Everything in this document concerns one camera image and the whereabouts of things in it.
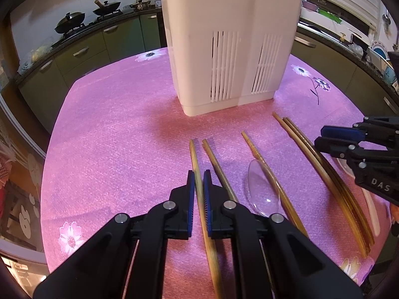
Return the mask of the person's right hand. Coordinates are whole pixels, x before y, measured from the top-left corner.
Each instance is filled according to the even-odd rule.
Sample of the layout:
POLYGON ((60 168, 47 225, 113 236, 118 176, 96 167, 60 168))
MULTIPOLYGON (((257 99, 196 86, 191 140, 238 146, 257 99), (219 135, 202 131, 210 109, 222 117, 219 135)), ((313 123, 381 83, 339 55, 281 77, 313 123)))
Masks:
POLYGON ((395 206, 392 203, 390 203, 390 217, 392 224, 399 223, 399 207, 395 206))

